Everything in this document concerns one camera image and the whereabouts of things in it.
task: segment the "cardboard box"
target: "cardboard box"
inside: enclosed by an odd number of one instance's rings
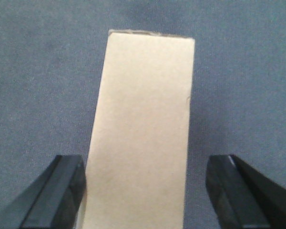
[[[111,31],[83,229],[182,229],[194,40]]]

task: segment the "beige box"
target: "beige box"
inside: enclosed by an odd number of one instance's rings
[[[194,40],[108,37],[83,229],[182,229]]]

